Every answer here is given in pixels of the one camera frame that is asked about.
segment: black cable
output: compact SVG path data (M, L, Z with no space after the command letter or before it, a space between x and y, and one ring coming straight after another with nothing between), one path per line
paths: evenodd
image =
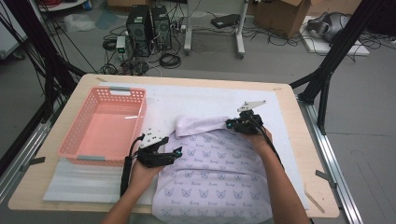
M64 31L64 29L62 28L62 26L55 20L53 20L52 18L49 18L51 20L52 23L55 23L57 25L57 29L61 30L62 33L67 37L67 39L70 41L70 43L73 45L73 47L78 51L78 53L81 55L81 57L85 60L85 62L90 66L90 68L93 70L94 73L97 73L97 71L93 68L92 64L88 61L88 59L85 57L85 55L81 52L81 50L79 50L79 48L76 46L76 44L73 42L73 40L69 37L69 35L67 34L67 32Z
M125 157L125 162L124 166L122 169L122 176L121 176L121 183L120 183L120 197L125 193L125 191L128 189L129 185L129 178L131 176L131 169L132 169L132 163L134 159L136 158L136 155L132 155L132 151L134 150L134 145L136 144L137 141L142 141L145 138L145 135L142 133L139 137L137 137L131 145L131 149L129 150L129 155Z
M178 41L178 39L175 36L172 36L172 37L177 42L178 48L177 48L177 50L175 50L175 49L173 49L173 50L176 52L175 54L178 55L178 53L180 52L180 49L181 49L181 44L180 44L180 41Z
M219 31L219 30L214 30L211 28L206 28L206 27L197 27L195 29L192 29L193 31L210 31L213 33L218 33L218 34L232 34L234 29L232 29L231 31Z
M184 17L186 17L186 16L184 15L184 12L183 12L183 9L181 8L180 3L178 4L178 8L180 9L181 14L183 15L183 17L181 19L184 19Z
M181 65L181 59L176 54L165 53L160 58L160 66L167 69L175 69Z
M105 50L109 50L109 51L114 51L116 50L116 46L117 46L117 39L107 39L103 42L102 47Z
M175 14L176 14L176 12L177 12L177 5L178 5L178 4L179 4L179 3L176 3L175 11L174 11L174 13L172 14L172 17L171 17L170 21L172 21L173 18L175 17Z
M0 4L1 4L1 7L3 8L3 10L6 12L6 16L7 16L7 18L8 18L9 25L10 25L10 26L11 26L11 28L14 30L14 27L12 26L11 19L9 18L9 16L8 16L8 12L6 11L6 7L3 5L3 1L0 1Z
M106 53L105 53L105 65L103 65L100 68L100 71L101 71L102 74L105 74L105 75L106 74L116 75L119 72L117 67L114 64L110 63L110 61L113 58L115 53L116 53L116 51L113 51L113 53L111 54L110 58L108 58L107 51L106 51Z
M214 16L215 18L218 18L218 16L216 16L216 14L215 13L213 13L213 12L206 12L206 13L208 13L208 14L210 14L210 15L212 15L212 16Z
M45 9L45 11L48 13L49 10L48 10L47 5L43 4L42 1L38 1L38 2L42 5L42 7L43 7L43 8ZM58 49L58 52L60 52L60 53L61 53L61 56L62 56L63 58L65 58L67 62L69 62L69 59L67 58L66 51L64 50L64 44L63 44L61 38L59 37L58 29L55 27L55 24L54 24L53 20L50 19L50 21L51 21L51 23L52 23L52 26L54 27L54 31L55 31L55 33L56 33L56 35L57 35L57 37L58 37L59 43L60 43L60 45L62 46L62 50L64 51L64 53L62 53L61 48L60 48L59 45L58 45L58 42L55 40L55 37L54 37L52 34L50 34L50 36L52 37L52 40L53 40L53 42L55 43L55 46L56 46L56 48ZM47 25L47 23L46 23L45 21L44 21L44 23L45 23L47 29L50 30L50 28L49 28L49 26Z
M4 10L4 11L6 12L6 14L7 14L7 11L6 11L6 8L4 7L4 5L1 4L1 6L2 6L3 10ZM1 22L3 23L3 25L4 25L4 26L8 29L8 31L14 36L14 38L15 38L15 39L17 40L17 42L22 46L22 48L25 49L25 51L29 51L29 52L32 54L32 57L34 57L34 58L36 59L36 61L37 61L38 63L40 63L40 65L41 65L42 67L44 67L44 64L42 63L42 60L41 60L40 56L39 56L36 52L34 52L34 51L23 41L23 38L21 37L21 35L14 29L14 27L13 27L13 25L12 25L12 22L11 22L11 20L9 19L8 14L7 14L7 17L8 17L8 21L7 21L6 18L3 16L3 14L0 13L0 19L2 19Z
M198 8L198 6L199 6L200 4L201 4L201 0L199 0L198 5L197 5L197 7L195 8L195 10Z
M24 43L24 41L21 39L21 36L18 34L18 32L16 32L12 25L10 26L11 22L9 21L9 23L7 21L5 21L4 16L0 13L0 22L3 23L3 25L6 27L6 29L8 29L8 31L15 37L15 39L17 40L17 42L25 49L25 53L26 55L29 57L30 61L33 64L33 67L35 68L35 74L37 76L37 80L38 83L40 85L41 90L44 92L44 87L43 84L41 82L41 79L39 78L39 75L42 77L45 77L44 72L42 70L43 65L41 65L41 67L36 63L37 61L39 61L39 56L35 55L32 49L28 49L28 46Z
M273 150L273 152L275 153L277 159L279 160L280 165L283 167L283 169L285 169L285 167L282 164L282 160L279 157L279 154L277 154L277 151L275 149L275 146L273 144L273 142L271 141L271 139L268 137L265 128L263 128L260 124L258 124L256 122L256 120L252 119L252 118L248 118L250 122L252 122L254 124L254 126L257 128L257 130L259 130L259 132L262 134L262 136L264 137L265 141L267 142L268 146L270 146L270 148Z

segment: wooden table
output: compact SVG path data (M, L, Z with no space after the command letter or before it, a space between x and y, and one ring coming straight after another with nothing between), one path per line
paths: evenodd
M310 208L309 217L338 217L339 210L329 183L316 176L315 171L323 172L317 151L305 125L300 107L291 87L287 84L240 82L206 79L186 79L167 77L121 77L109 75L86 75L78 83L69 102L53 125L46 141L36 157L46 157L43 163L32 165L8 202L15 210L46 211L94 211L107 212L111 203L58 203L44 202L42 198L54 174L59 160L57 150L61 145L72 121L91 87L101 82L138 83L150 85L173 85L189 87L209 87L241 90L273 91L276 94L285 121L293 153L300 170L304 190ZM150 214L150 205L137 205L134 213Z

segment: desk leg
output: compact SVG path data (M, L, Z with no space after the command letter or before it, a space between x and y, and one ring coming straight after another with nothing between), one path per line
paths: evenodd
M191 4L190 4L190 0L187 0L187 24L186 24L186 36L184 39L184 50L187 56L190 55L191 38L192 38Z
M244 40L242 37L242 30L244 29L244 22L245 22L245 17L247 15L247 10L248 10L248 0L244 0L240 14L240 19L239 19L239 26L235 31L236 45L238 46L238 54L241 59L245 57L245 47L244 47Z

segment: printed pattern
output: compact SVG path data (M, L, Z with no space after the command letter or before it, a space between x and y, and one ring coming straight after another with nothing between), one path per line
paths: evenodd
M246 139L227 130L178 139L172 133L165 152L180 146L183 157L160 173L155 217L170 224L260 223L272 217L262 160Z

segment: robotic hand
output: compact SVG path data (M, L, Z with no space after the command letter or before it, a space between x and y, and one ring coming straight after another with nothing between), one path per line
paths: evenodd
M274 144L271 139L262 129L262 117L260 115L255 115L252 108L257 107L259 105L265 104L265 101L258 102L245 102L241 107L239 107L238 119L227 119L225 121L227 129L233 129L236 133L244 133L244 134L257 134L260 133L265 138L265 141L268 143L270 148L276 154L277 159L283 167L282 161L280 160L279 155L276 152Z
M134 155L132 155L134 145L139 140L143 142L140 144L139 149L134 153ZM122 196L128 189L134 159L140 161L144 166L152 168L173 164L177 158L180 158L183 155L181 153L182 147L178 147L173 150L172 153L158 153L160 146L165 145L168 141L168 137L160 137L158 134L152 132L151 129L148 129L148 134L142 134L134 140L129 156L125 157L120 184L120 196Z

